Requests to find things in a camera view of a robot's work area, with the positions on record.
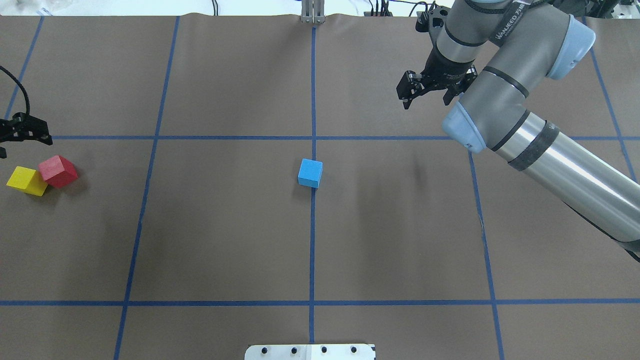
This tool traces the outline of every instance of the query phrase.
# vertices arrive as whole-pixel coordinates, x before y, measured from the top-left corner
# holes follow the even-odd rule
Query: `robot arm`
[[[18,85],[24,96],[26,110],[24,113],[15,113],[11,120],[0,119],[0,143],[21,142],[24,140],[36,140],[46,145],[52,145],[51,135],[47,122],[29,114],[29,96],[24,86],[9,70],[0,66],[0,71],[4,72]],[[6,150],[0,147],[0,159],[6,159]]]
[[[558,9],[526,0],[456,0],[432,6],[416,29],[429,31],[425,69],[405,72],[398,97],[447,89],[448,104],[464,92],[442,126],[472,152],[490,148],[531,176],[580,216],[634,254],[640,252],[640,185],[522,105],[546,76],[561,79],[589,51],[595,34]],[[479,48],[500,49],[476,75]]]

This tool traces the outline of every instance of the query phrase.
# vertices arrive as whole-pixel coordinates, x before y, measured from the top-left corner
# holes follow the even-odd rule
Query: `blue tape line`
[[[31,54],[33,54],[33,48],[36,46],[36,41],[38,41],[38,36],[40,36],[40,30],[42,30],[42,24],[44,23],[44,16],[40,17],[40,22],[38,22],[38,27],[36,28],[36,33],[33,35],[33,39],[31,40],[31,46],[29,46],[29,51],[27,52],[27,57],[24,59],[24,63],[22,64],[22,69],[20,70],[20,76],[18,76],[18,80],[22,82],[24,78],[24,73],[27,71],[27,65],[29,65],[29,60],[31,59]],[[9,101],[9,107],[6,109],[6,113],[4,113],[4,118],[9,119],[11,114],[11,109],[13,108],[13,102],[15,101],[15,97],[18,95],[19,87],[15,85],[13,88],[13,94],[11,95],[11,100]]]
[[[491,300],[317,300],[316,306],[460,306],[491,305]]]
[[[58,135],[53,140],[153,140],[152,135]]]
[[[616,129],[616,134],[618,135],[618,141],[620,142],[620,147],[622,148],[622,154],[625,157],[625,161],[627,162],[627,168],[629,169],[629,174],[631,175],[631,179],[637,182],[636,173],[634,172],[634,167],[631,165],[631,159],[629,158],[629,154],[627,152],[627,146],[625,145],[625,141],[622,139],[622,132],[620,131],[620,126],[618,125],[618,119],[616,118],[616,114],[613,111],[613,106],[611,105],[611,100],[609,98],[609,93],[607,91],[607,87],[604,85],[604,80],[602,79],[602,74],[600,73],[600,67],[598,66],[598,60],[596,59],[596,54],[593,51],[593,48],[589,50],[591,53],[591,59],[593,60],[593,66],[596,69],[596,75],[598,75],[598,81],[600,82],[600,87],[602,88],[602,93],[604,94],[604,99],[607,101],[607,107],[609,109],[609,114],[611,115],[611,121],[613,121],[613,127]]]
[[[138,229],[136,231],[136,239],[133,244],[133,252],[131,254],[131,264],[129,265],[129,276],[127,278],[127,287],[124,295],[124,305],[122,306],[122,315],[120,316],[120,326],[118,328],[118,338],[116,340],[116,347],[113,354],[113,360],[117,360],[120,357],[120,346],[122,345],[122,336],[124,334],[124,326],[127,321],[127,308],[128,302],[131,296],[131,284],[133,283],[133,274],[136,269],[136,258],[138,257],[138,247],[140,246],[140,235],[142,234],[142,220],[145,217],[145,210],[147,207],[147,197],[149,195],[149,185],[151,184],[151,175],[154,169],[154,160],[156,158],[156,149],[158,144],[158,135],[160,134],[160,127],[162,126],[162,115],[164,111],[164,101],[166,100],[166,92],[169,87],[169,77],[171,74],[171,65],[173,63],[173,53],[175,51],[175,43],[178,36],[178,27],[180,26],[180,17],[175,17],[175,25],[173,26],[173,38],[171,42],[171,50],[169,51],[169,61],[166,66],[166,74],[164,75],[164,86],[162,90],[162,98],[160,100],[160,108],[158,110],[158,118],[156,122],[156,135],[154,144],[151,148],[151,156],[149,159],[149,168],[147,170],[147,180],[145,181],[145,191],[142,195],[142,205],[140,207],[140,216],[138,217]]]
[[[311,29],[311,160],[316,159],[316,27]]]
[[[498,299],[496,305],[567,305],[567,304],[640,304],[639,298],[603,299]],[[0,300],[0,306],[123,306],[124,301],[91,300]],[[492,300],[315,300],[315,306],[488,306]],[[307,300],[174,300],[128,301],[127,306],[140,307],[251,307],[308,306]]]
[[[318,140],[452,140],[449,136],[317,136]]]
[[[311,159],[316,160],[316,27],[311,29]],[[309,241],[309,343],[316,341],[316,189],[311,188]]]
[[[581,141],[581,140],[607,140],[607,141],[618,141],[618,137],[616,136],[569,136],[572,140]]]
[[[498,305],[640,304],[640,299],[506,299],[496,302]]]
[[[261,135],[56,135],[53,140],[452,140],[448,136],[261,136]],[[576,141],[619,141],[617,136],[570,136]],[[624,140],[638,141],[640,136],[622,136]]]
[[[493,274],[491,271],[491,259],[489,258],[489,246],[486,242],[486,231],[484,229],[484,216],[482,214],[482,205],[480,202],[480,191],[478,190],[478,182],[476,177],[476,164],[474,163],[474,157],[471,152],[468,153],[469,166],[471,168],[471,178],[474,183],[474,193],[476,195],[476,209],[478,217],[480,218],[480,225],[482,227],[482,243],[484,246],[484,265],[486,267],[486,277],[489,282],[489,295],[491,296],[492,311],[493,311],[493,326],[495,327],[495,338],[498,344],[498,355],[500,360],[504,360],[504,349],[502,347],[502,332],[500,331],[500,319],[498,317],[498,306],[495,300],[495,288],[493,287]]]
[[[0,306],[122,306],[122,301],[0,300]]]
[[[234,136],[234,135],[161,135],[159,140],[311,140],[312,136]]]
[[[267,300],[267,301],[130,301],[129,306],[211,306],[211,307],[243,307],[243,306],[308,306],[306,300]]]

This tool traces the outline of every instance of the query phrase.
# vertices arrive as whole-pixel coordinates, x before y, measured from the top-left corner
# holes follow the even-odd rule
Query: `black cable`
[[[428,11],[429,10],[429,4],[425,3],[424,1],[420,1],[418,3],[415,3],[413,8],[411,8],[411,11],[409,12],[409,17],[411,17],[411,15],[413,15],[413,11],[415,10],[416,6],[423,4],[424,5],[424,11]]]
[[[638,255],[636,255],[635,252],[629,251],[627,249],[625,249],[625,251],[627,251],[629,253],[629,255],[631,255],[631,257],[634,258],[638,263],[640,263],[640,258],[638,257]]]
[[[389,1],[393,1],[394,3],[405,3],[405,4],[419,4],[424,2],[424,1],[419,1],[418,3],[416,3],[415,1],[405,1],[405,0],[389,0]]]
[[[9,78],[11,78],[11,80],[13,80],[16,84],[18,84],[18,87],[20,88],[20,90],[22,90],[22,94],[24,95],[24,104],[26,105],[26,108],[27,108],[24,113],[27,114],[27,116],[29,116],[29,112],[31,111],[31,106],[29,105],[29,96],[27,95],[27,90],[24,89],[24,86],[20,84],[20,81],[16,79],[15,76],[13,76],[11,72],[9,72],[9,70],[5,69],[2,66],[0,66],[0,70],[5,74],[9,75]]]

